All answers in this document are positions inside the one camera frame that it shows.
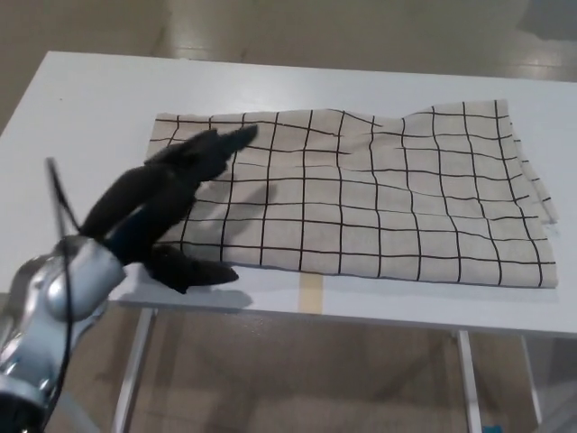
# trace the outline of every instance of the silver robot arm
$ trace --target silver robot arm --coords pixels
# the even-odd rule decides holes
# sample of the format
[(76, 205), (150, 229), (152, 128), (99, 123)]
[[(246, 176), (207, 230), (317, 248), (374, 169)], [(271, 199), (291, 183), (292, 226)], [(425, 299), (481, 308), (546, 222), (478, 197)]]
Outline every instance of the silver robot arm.
[[(51, 253), (18, 270), (0, 314), (0, 433), (44, 428), (68, 360), (124, 280), (125, 265), (142, 263), (154, 280), (182, 293), (192, 285), (237, 278), (221, 263), (197, 261), (156, 243), (194, 206), (200, 185), (222, 174), (256, 134), (256, 125), (223, 135), (209, 130), (167, 147), (122, 175), (82, 226), (49, 162), (62, 239)], [(80, 235), (64, 235), (63, 210)]]
[[(110, 292), (124, 278), (123, 264), (104, 246), (69, 236), (73, 352), (105, 311)], [(0, 431), (34, 431), (54, 397), (66, 347), (67, 292), (60, 244), (15, 274), (0, 315)], [(12, 413), (11, 405), (18, 413)], [(6, 418), (23, 417), (19, 426)]]

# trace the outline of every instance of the white table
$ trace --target white table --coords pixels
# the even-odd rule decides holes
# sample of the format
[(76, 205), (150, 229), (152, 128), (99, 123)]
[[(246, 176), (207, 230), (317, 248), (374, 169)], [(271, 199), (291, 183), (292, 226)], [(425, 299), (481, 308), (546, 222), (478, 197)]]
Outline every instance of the white table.
[[(51, 52), (0, 137), (0, 292), (8, 290), (21, 263), (46, 252), (56, 240), (43, 166), (47, 156), (57, 159), (72, 206), (83, 217), (118, 175), (142, 162), (154, 116), (160, 112), (209, 115), (332, 107), (401, 116), (432, 104), (491, 98), (508, 99), (526, 153), (558, 206), (561, 221), (550, 237), (559, 287), (496, 289), (324, 277), (321, 314), (339, 320), (538, 333), (547, 338), (577, 335), (577, 290), (573, 287), (577, 280), (577, 200), (573, 199), (574, 187), (569, 187), (577, 185), (573, 166), (577, 84), (521, 79)], [(149, 309), (298, 313), (297, 273), (237, 271), (241, 278), (235, 283), (208, 293), (191, 290), (183, 296), (141, 278), (142, 273), (132, 268), (127, 282), (111, 299)], [(136, 343), (148, 331), (149, 309), (144, 310), (149, 316), (142, 317)], [(466, 338), (462, 343), (466, 357)], [(135, 363), (129, 369), (138, 366), (142, 345), (135, 347)], [(546, 371), (547, 361), (539, 362)], [(132, 388), (126, 389), (124, 397), (129, 399)], [(541, 391), (536, 389), (535, 394), (538, 413)], [(473, 406), (474, 401), (470, 407), (474, 412)]]

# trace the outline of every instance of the folded towel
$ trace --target folded towel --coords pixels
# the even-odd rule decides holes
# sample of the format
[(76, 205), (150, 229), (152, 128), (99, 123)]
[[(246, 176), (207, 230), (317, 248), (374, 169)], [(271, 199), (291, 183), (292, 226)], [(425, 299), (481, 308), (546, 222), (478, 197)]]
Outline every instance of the folded towel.
[(399, 119), (338, 110), (159, 115), (149, 156), (207, 128), (258, 124), (163, 242), (302, 272), (554, 287), (557, 219), (506, 101)]

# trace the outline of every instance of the tape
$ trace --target tape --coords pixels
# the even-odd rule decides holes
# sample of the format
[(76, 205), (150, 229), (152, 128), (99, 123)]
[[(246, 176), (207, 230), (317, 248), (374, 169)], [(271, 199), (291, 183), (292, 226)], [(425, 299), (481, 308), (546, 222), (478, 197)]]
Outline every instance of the tape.
[(301, 273), (298, 282), (298, 312), (323, 313), (323, 275)]

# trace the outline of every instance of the black grid line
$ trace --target black grid line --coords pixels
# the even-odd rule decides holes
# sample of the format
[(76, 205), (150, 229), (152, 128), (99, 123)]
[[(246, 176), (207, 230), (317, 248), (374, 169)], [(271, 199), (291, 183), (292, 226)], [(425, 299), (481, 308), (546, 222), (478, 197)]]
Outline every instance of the black grid line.
[[(160, 242), (160, 244), (172, 244), (173, 242), (171, 241), (163, 241)], [(185, 244), (190, 244), (193, 246), (213, 246), (213, 247), (219, 247), (220, 244), (216, 243), (216, 244), (210, 244), (210, 243), (200, 243), (200, 242), (189, 242), (189, 241), (185, 241)], [(236, 244), (226, 244), (224, 246), (224, 248), (239, 248), (239, 249), (247, 249), (247, 250), (260, 250), (261, 247), (259, 245), (236, 245)], [(289, 247), (285, 247), (285, 246), (266, 246), (264, 248), (265, 250), (272, 250), (272, 251), (291, 251), (291, 252), (295, 252), (298, 253), (300, 252), (300, 248), (289, 248)], [(313, 249), (309, 249), (309, 248), (305, 248), (303, 249), (303, 253), (317, 253), (317, 254), (334, 254), (334, 255), (338, 255), (338, 253), (333, 253), (333, 252), (328, 252), (328, 251), (322, 251), (322, 250), (313, 250)], [(390, 259), (403, 259), (403, 258), (408, 258), (408, 259), (414, 259), (414, 258), (418, 258), (418, 257), (422, 257), (424, 259), (435, 259), (435, 260), (439, 260), (439, 261), (445, 261), (445, 260), (471, 260), (473, 262), (485, 262), (485, 263), (495, 263), (496, 260), (493, 259), (487, 259), (485, 257), (470, 257), (470, 256), (465, 256), (465, 255), (447, 255), (447, 256), (439, 256), (439, 255), (432, 255), (432, 254), (382, 254), (381, 256), (375, 254), (375, 253), (348, 253), (346, 251), (343, 251), (341, 253), (341, 255), (343, 256), (354, 256), (354, 255), (359, 255), (362, 257), (380, 257), (380, 258), (390, 258)], [(511, 263), (511, 264), (523, 264), (523, 265), (537, 265), (537, 264), (555, 264), (555, 262), (521, 262), (519, 260), (501, 260), (502, 263)]]
[[(191, 218), (189, 221), (191, 222), (223, 222), (224, 220), (222, 218), (202, 218), (202, 219), (194, 219)], [(227, 221), (262, 221), (262, 218), (257, 218), (257, 217), (248, 217), (248, 218), (232, 218), (229, 217), (227, 218)], [(267, 217), (267, 221), (277, 221), (280, 223), (300, 223), (301, 219), (300, 218), (273, 218), (273, 217)], [(308, 219), (306, 221), (307, 223), (311, 223), (311, 224), (327, 224), (329, 226), (344, 226), (344, 227), (351, 227), (351, 228), (368, 228), (368, 229), (374, 229), (374, 226), (367, 226), (367, 225), (363, 225), (363, 224), (351, 224), (351, 223), (340, 223), (340, 222), (336, 222), (336, 221), (321, 221), (321, 220), (316, 220), (316, 219)], [(390, 227), (380, 227), (379, 230), (381, 232), (416, 232), (416, 233), (447, 233), (446, 230), (434, 230), (434, 229), (428, 229), (428, 228), (419, 228), (418, 230), (415, 228), (390, 228)], [(481, 235), (479, 233), (471, 233), (471, 232), (467, 232), (467, 231), (463, 231), (463, 230), (457, 230), (457, 233), (459, 235), (468, 235), (468, 236), (474, 236), (474, 237), (479, 237), (481, 239), (486, 239), (488, 241), (493, 240), (496, 242), (513, 242), (513, 241), (526, 241), (526, 238), (521, 238), (521, 237), (504, 237), (504, 238), (495, 238), (495, 237), (490, 237), (490, 236), (485, 236), (485, 235)], [(540, 237), (540, 238), (534, 238), (535, 241), (546, 241), (547, 238), (546, 237)]]
[(277, 112), (274, 117), (274, 127), (272, 129), (272, 137), (270, 138), (270, 153), (269, 163), (267, 164), (267, 179), (264, 196), (264, 211), (262, 212), (262, 232), (261, 232), (261, 255), (259, 256), (259, 265), (262, 266), (262, 255), (264, 254), (264, 233), (266, 232), (267, 222), (267, 208), (269, 206), (269, 192), (270, 192), (270, 158), (272, 157), (272, 146), (274, 145), (274, 138), (277, 133), (277, 122), (279, 121), (280, 112)]
[[(467, 151), (467, 152), (465, 152), (465, 151), (454, 151), (454, 150), (451, 150), (451, 149), (441, 149), (441, 151), (439, 151), (438, 149), (421, 149), (421, 148), (417, 148), (417, 147), (407, 147), (407, 146), (405, 146), (405, 148), (406, 148), (408, 151), (435, 152), (435, 153), (437, 153), (437, 152), (457, 153), (457, 154), (460, 154), (460, 155), (467, 155), (467, 156), (469, 156), (469, 154), (470, 154), (470, 152), (468, 152), (468, 151)], [(499, 158), (499, 157), (497, 157), (497, 156), (487, 155), (487, 154), (485, 154), (485, 153), (478, 153), (478, 152), (475, 153), (475, 156), (483, 156), (483, 157), (485, 157), (485, 158), (491, 158), (492, 160), (495, 160), (495, 161), (514, 161), (514, 160), (517, 159), (517, 156), (511, 156), (511, 157), (508, 157), (508, 158), (505, 158), (505, 157)]]
[[(172, 119), (158, 119), (157, 122), (174, 122), (174, 120), (172, 120)], [(182, 122), (183, 124), (206, 124), (206, 121), (204, 121), (204, 120), (181, 120), (180, 122)], [(232, 120), (217, 120), (217, 121), (214, 121), (213, 124), (238, 124), (238, 125), (240, 125), (240, 122), (232, 121)], [(251, 120), (247, 124), (272, 124), (272, 125), (274, 125), (275, 128), (277, 126), (284, 126), (287, 128), (300, 129), (303, 131), (309, 130), (309, 132), (311, 132), (311, 133), (318, 133), (318, 134), (322, 134), (322, 135), (330, 135), (332, 137), (336, 137), (336, 134), (333, 134), (331, 132), (323, 131), (323, 130), (315, 129), (315, 128), (306, 128), (305, 126), (301, 126), (299, 124), (283, 124), (281, 122), (271, 122), (270, 120)]]
[[(248, 167), (265, 167), (264, 165), (261, 164), (251, 164), (248, 162), (237, 162), (238, 165), (246, 165)], [(326, 168), (326, 165), (314, 165), (314, 164), (307, 164), (307, 168), (308, 169), (314, 169), (314, 168)], [(406, 169), (375, 169), (375, 170), (365, 170), (365, 169), (361, 169), (361, 170), (353, 170), (356, 171), (358, 173), (370, 173), (372, 175), (372, 173), (419, 173), (419, 174), (430, 174), (433, 176), (438, 176), (439, 173), (437, 171), (432, 171), (432, 170), (419, 170), (419, 169), (414, 169), (414, 170), (406, 170)], [(494, 181), (507, 181), (507, 178), (494, 178), (492, 176), (484, 176), (481, 174), (478, 174), (477, 176), (473, 176), (472, 174), (450, 174), (450, 173), (443, 173), (443, 176), (445, 176), (446, 178), (464, 178), (464, 179), (485, 179), (485, 180), (494, 180)], [(517, 178), (521, 178), (525, 176), (523, 173), (518, 173), (515, 176), (511, 176), (510, 179), (514, 180)], [(287, 178), (279, 178), (280, 180), (299, 180), (301, 178), (297, 178), (297, 177), (287, 177)], [(259, 181), (261, 179), (241, 179), (238, 180), (239, 182), (256, 182)], [(331, 180), (331, 178), (313, 178), (313, 177), (308, 177), (307, 180)], [(347, 179), (343, 179), (343, 182), (360, 182), (360, 183), (367, 183), (372, 185), (372, 182), (363, 182), (362, 180), (347, 180)]]
[[(212, 116), (208, 117), (208, 129), (210, 128), (210, 119), (212, 119)], [(179, 129), (180, 126), (180, 119), (179, 116), (177, 116), (177, 128), (174, 130), (174, 135), (176, 135), (177, 130)], [(190, 212), (192, 212), (192, 208), (194, 207), (195, 203), (193, 202), (190, 207), (187, 210), (187, 217), (184, 220), (184, 223), (182, 224), (182, 232), (180, 232), (180, 251), (183, 252), (184, 248), (183, 248), (183, 242), (184, 242), (184, 236), (187, 233), (187, 225), (188, 225), (188, 221), (190, 220)]]
[[(503, 150), (503, 142), (500, 138), (499, 107), (497, 105), (497, 101), (495, 101), (495, 118), (496, 118), (496, 124), (497, 124), (497, 136), (499, 137), (499, 148), (501, 150), (501, 156), (503, 157), (503, 166), (505, 168), (505, 174), (508, 176), (508, 166), (507, 166), (507, 163), (504, 161), (505, 160), (505, 151)], [(522, 217), (524, 217), (525, 212), (523, 212), (523, 208), (518, 204), (517, 199), (515, 198), (515, 192), (513, 191), (513, 184), (511, 181), (508, 182), (508, 187), (511, 191), (511, 197), (515, 200), (515, 204), (517, 205), (517, 207), (519, 209), (519, 213), (521, 214)], [(531, 241), (531, 244), (533, 245), (533, 249), (535, 250), (537, 265), (539, 267), (539, 284), (537, 285), (537, 287), (541, 287), (543, 285), (543, 266), (541, 265), (541, 258), (539, 257), (539, 249), (537, 248), (537, 245), (536, 245), (535, 241), (533, 240), (531, 233), (529, 232), (529, 227), (527, 227), (527, 221), (524, 218), (523, 218), (523, 226), (524, 226), (525, 231), (527, 233), (527, 237), (528, 237), (529, 241)]]
[(341, 131), (343, 130), (344, 112), (341, 115), (341, 123), (339, 124), (339, 132), (336, 137), (336, 169), (339, 172), (339, 212), (341, 213), (341, 226), (339, 233), (339, 273), (343, 268), (343, 174), (341, 173), (341, 166), (339, 165), (339, 150), (341, 149)]
[[(210, 200), (208, 198), (197, 198), (197, 202), (199, 203), (210, 203), (213, 205), (225, 205), (222, 201), (217, 200)], [(264, 207), (264, 203), (255, 203), (251, 201), (238, 201), (231, 203), (232, 205), (244, 205), (244, 206), (256, 206), (256, 207)], [(335, 206), (338, 207), (337, 203), (325, 203), (322, 201), (307, 201), (305, 202), (306, 205), (323, 205), (323, 206)], [(272, 206), (300, 206), (302, 205), (302, 201), (288, 201), (283, 203), (268, 203), (267, 207)], [(345, 205), (341, 204), (340, 207), (348, 208), (348, 209), (356, 209), (356, 210), (370, 210), (373, 211), (374, 209), (371, 207), (362, 207), (362, 206), (355, 206), (355, 205)], [(379, 209), (380, 212), (392, 212), (397, 214), (411, 214), (411, 212), (403, 212), (400, 210), (393, 210), (393, 209)], [(419, 215), (431, 216), (431, 217), (446, 217), (443, 214), (432, 214), (426, 212), (419, 212)], [(462, 218), (462, 219), (483, 219), (482, 216), (464, 216), (464, 215), (453, 215), (453, 218)], [(503, 221), (506, 219), (513, 219), (513, 220), (520, 220), (520, 219), (538, 219), (539, 216), (537, 215), (530, 215), (530, 216), (512, 216), (512, 215), (505, 215), (505, 216), (497, 216), (491, 219), (491, 221)]]
[[(396, 133), (394, 131), (376, 131), (375, 134), (378, 135), (391, 135), (391, 136), (395, 136), (395, 137), (400, 137), (401, 133)], [(405, 138), (426, 138), (426, 139), (431, 139), (431, 138), (439, 138), (439, 137), (465, 137), (465, 134), (461, 134), (461, 133), (441, 133), (441, 134), (428, 134), (428, 135), (416, 135), (416, 134), (404, 134)], [(477, 134), (469, 134), (470, 137), (472, 138), (478, 138), (479, 140), (486, 140), (486, 141), (490, 141), (490, 142), (496, 142), (499, 140), (498, 137), (483, 137), (482, 135), (477, 135)], [(510, 138), (512, 137), (513, 134), (510, 135), (503, 135), (501, 138)]]
[[(270, 179), (270, 181), (273, 181), (273, 182), (278, 182), (278, 181), (283, 181), (283, 180), (302, 180), (302, 178), (301, 178), (301, 177), (293, 176), (293, 177), (287, 177), (287, 178), (275, 178), (275, 179)], [(311, 178), (307, 178), (307, 180), (330, 180), (330, 179), (327, 179), (327, 178), (312, 178), (312, 177), (311, 177)], [(222, 182), (226, 182), (226, 183), (227, 183), (227, 182), (228, 182), (228, 180), (213, 180), (213, 181), (216, 182), (216, 183), (218, 183), (218, 182), (221, 182), (221, 183), (222, 183)], [(238, 180), (236, 181), (236, 183), (256, 183), (256, 182), (262, 182), (262, 180), (260, 180), (260, 179), (238, 179)], [(368, 181), (365, 181), (365, 180), (348, 180), (348, 179), (342, 179), (341, 182), (342, 182), (342, 183), (352, 183), (352, 184), (356, 184), (356, 185), (371, 185), (371, 186), (374, 185), (373, 182), (368, 182)], [(382, 188), (390, 188), (390, 189), (396, 189), (396, 190), (399, 190), (399, 191), (406, 191), (406, 189), (404, 189), (404, 188), (394, 187), (394, 186), (392, 186), (392, 185), (386, 185), (386, 184), (384, 184), (384, 183), (380, 183), (379, 186), (382, 187)], [(471, 201), (471, 200), (477, 201), (477, 200), (478, 200), (477, 197), (456, 197), (456, 196), (450, 196), (450, 195), (448, 195), (448, 194), (446, 194), (446, 195), (444, 195), (444, 196), (439, 196), (439, 195), (436, 195), (436, 194), (428, 194), (428, 193), (425, 193), (425, 192), (414, 191), (414, 190), (411, 190), (410, 192), (413, 193), (413, 194), (417, 194), (417, 195), (419, 195), (419, 196), (424, 196), (424, 197), (445, 197), (445, 198), (450, 198), (450, 199), (452, 199), (452, 200), (460, 200), (460, 201)], [(526, 194), (525, 196), (517, 197), (517, 200), (515, 200), (515, 199), (508, 199), (508, 198), (507, 198), (507, 199), (505, 199), (505, 198), (485, 198), (483, 201), (486, 201), (486, 202), (488, 202), (488, 203), (515, 203), (515, 201), (524, 200), (524, 199), (526, 199), (526, 198), (531, 198), (531, 196), (530, 196), (529, 194)]]
[(499, 266), (499, 282), (497, 283), (497, 285), (500, 286), (501, 283), (503, 282), (503, 265), (501, 264), (501, 260), (499, 257), (499, 248), (497, 248), (497, 244), (495, 242), (495, 239), (493, 239), (493, 234), (490, 230), (490, 222), (489, 222), (489, 219), (487, 218), (487, 215), (485, 214), (485, 207), (483, 206), (483, 203), (481, 200), (481, 194), (479, 193), (479, 182), (477, 181), (477, 171), (475, 170), (475, 152), (472, 149), (471, 138), (469, 138), (469, 135), (468, 135), (469, 134), (469, 127), (467, 126), (467, 108), (466, 108), (466, 105), (464, 102), (463, 102), (463, 124), (464, 124), (464, 128), (465, 128), (465, 133), (467, 134), (467, 141), (469, 142), (469, 146), (471, 148), (471, 165), (472, 165), (473, 181), (475, 182), (475, 191), (477, 193), (477, 198), (479, 199), (479, 206), (481, 208), (481, 214), (482, 214), (483, 218), (486, 218), (487, 232), (489, 233), (489, 239), (490, 239), (491, 243), (493, 244), (493, 248), (495, 249), (495, 256), (497, 257), (497, 264)]
[(444, 194), (444, 188), (443, 188), (443, 167), (441, 165), (441, 146), (439, 145), (439, 142), (436, 139), (436, 135), (435, 135), (435, 108), (433, 107), (433, 115), (431, 116), (431, 131), (433, 132), (433, 140), (435, 140), (435, 144), (437, 149), (439, 150), (439, 186), (441, 187), (441, 195), (443, 196), (443, 202), (444, 202), (444, 210), (446, 211), (447, 215), (449, 216), (449, 219), (451, 220), (451, 224), (453, 225), (453, 229), (454, 229), (454, 235), (455, 235), (455, 242), (457, 244), (457, 260), (459, 263), (459, 275), (457, 277), (457, 282), (461, 282), (461, 275), (463, 273), (463, 265), (461, 264), (461, 246), (459, 243), (459, 234), (457, 233), (457, 225), (454, 223), (453, 221), (453, 217), (451, 216), (451, 212), (449, 212), (449, 205), (447, 203), (447, 196)]
[[(375, 182), (375, 212), (377, 214), (377, 228), (379, 229), (378, 244), (379, 244), (379, 256), (380, 256), (382, 253), (382, 241), (380, 240), (379, 182), (377, 181), (377, 175), (375, 174), (375, 161), (374, 161), (374, 155), (372, 154), (372, 145), (374, 144), (375, 141), (374, 129), (375, 129), (375, 116), (372, 117), (371, 121), (371, 141), (369, 142), (369, 155), (371, 156), (372, 178), (374, 179)], [(382, 269), (382, 263), (379, 261), (379, 270), (377, 271), (377, 277), (380, 277), (381, 269)]]
[[(405, 121), (404, 117), (403, 117), (402, 121), (403, 121), (403, 133), (404, 133), (405, 129), (407, 128), (407, 122)], [(422, 257), (423, 257), (423, 245), (421, 244), (421, 234), (420, 234), (420, 231), (418, 229), (417, 214), (415, 213), (415, 198), (413, 197), (413, 190), (411, 189), (411, 187), (409, 185), (409, 180), (408, 180), (408, 174), (410, 173), (410, 170), (408, 169), (407, 148), (405, 147), (404, 134), (402, 134), (400, 136), (400, 145), (403, 148), (403, 153), (405, 156), (405, 170), (404, 170), (404, 172), (407, 174), (407, 189), (408, 189), (408, 192), (409, 192), (410, 197), (411, 197), (410, 213), (413, 214), (413, 219), (415, 221), (416, 235), (417, 235), (418, 264), (417, 264), (417, 278), (416, 278), (416, 280), (420, 281), (420, 279), (421, 279), (421, 264), (422, 264)]]
[[(243, 113), (243, 116), (241, 118), (241, 127), (244, 127), (244, 117), (246, 116), (245, 113)], [(230, 179), (230, 190), (228, 192), (228, 203), (226, 205), (226, 212), (224, 213), (224, 219), (223, 219), (223, 230), (220, 234), (220, 252), (219, 252), (219, 258), (220, 261), (223, 262), (224, 261), (224, 247), (222, 245), (224, 245), (224, 236), (226, 233), (226, 221), (228, 220), (228, 215), (230, 214), (231, 211), (231, 203), (233, 201), (233, 187), (234, 187), (234, 166), (236, 165), (236, 157), (238, 156), (238, 153), (235, 152), (234, 156), (233, 156), (233, 163), (231, 164), (231, 179)]]
[[(456, 116), (456, 117), (461, 117), (462, 114), (461, 113), (440, 113), (438, 111), (435, 110), (435, 112), (433, 111), (417, 111), (415, 113), (416, 115), (432, 115), (435, 114), (436, 116)], [(495, 116), (494, 115), (475, 115), (473, 113), (467, 113), (467, 117), (477, 117), (480, 119), (489, 119), (489, 120), (495, 120)], [(508, 115), (500, 115), (499, 119), (507, 119)]]
[(376, 124), (375, 123), (375, 116), (372, 117), (372, 121), (368, 121), (366, 119), (362, 119), (357, 115), (354, 115), (353, 113), (349, 113), (348, 111), (344, 111), (344, 110), (329, 110), (329, 111), (333, 111), (335, 113), (340, 113), (340, 114), (344, 114), (347, 117), (351, 117), (352, 119), (358, 120), (359, 122), (364, 122), (365, 124), (370, 124), (371, 125), (371, 130), (372, 128), (374, 128), (375, 126), (378, 126), (379, 128), (382, 128), (383, 125), (382, 124)]
[[(261, 128), (249, 152), (231, 159), (230, 179), (199, 191), (202, 206), (186, 217), (182, 236), (168, 233), (165, 240), (180, 237), (181, 245), (199, 247), (199, 258), (209, 260), (218, 254), (238, 264), (370, 277), (400, 273), (417, 281), (445, 275), (449, 282), (532, 286), (538, 266), (539, 286), (552, 287), (549, 241), (540, 213), (528, 211), (535, 193), (550, 198), (513, 129), (499, 129), (507, 126), (503, 119), (510, 121), (499, 115), (504, 104), (433, 106), (390, 120), (346, 110), (160, 120), (154, 137), (165, 138), (152, 141), (161, 144), (184, 142), (176, 136), (207, 125), (272, 125)], [(526, 180), (514, 182), (520, 178)], [(202, 209), (212, 206), (215, 214), (204, 217)], [(199, 223), (222, 232), (195, 235), (192, 226)], [(528, 249), (538, 251), (535, 261)]]
[(307, 144), (308, 144), (308, 136), (310, 135), (310, 126), (313, 123), (313, 110), (310, 110), (310, 116), (308, 118), (308, 129), (307, 129), (307, 136), (305, 137), (305, 143), (303, 145), (303, 203), (302, 203), (302, 215), (301, 215), (301, 230), (300, 230), (300, 250), (301, 253), (298, 257), (298, 270), (302, 271), (303, 269), (303, 254), (302, 249), (305, 246), (305, 198), (306, 198), (306, 183), (307, 183)]
[[(170, 140), (170, 137), (166, 138), (155, 138), (152, 139), (152, 143), (159, 143)], [(278, 152), (278, 153), (302, 153), (302, 149), (294, 149), (294, 150), (287, 150), (287, 149), (269, 149), (268, 147), (257, 146), (255, 144), (251, 144), (248, 146), (249, 149), (255, 149), (257, 151), (265, 151), (265, 152)], [(330, 149), (307, 149), (306, 152), (315, 152), (315, 153), (337, 153), (337, 151), (332, 151)], [(338, 152), (341, 155), (350, 155), (349, 152)]]

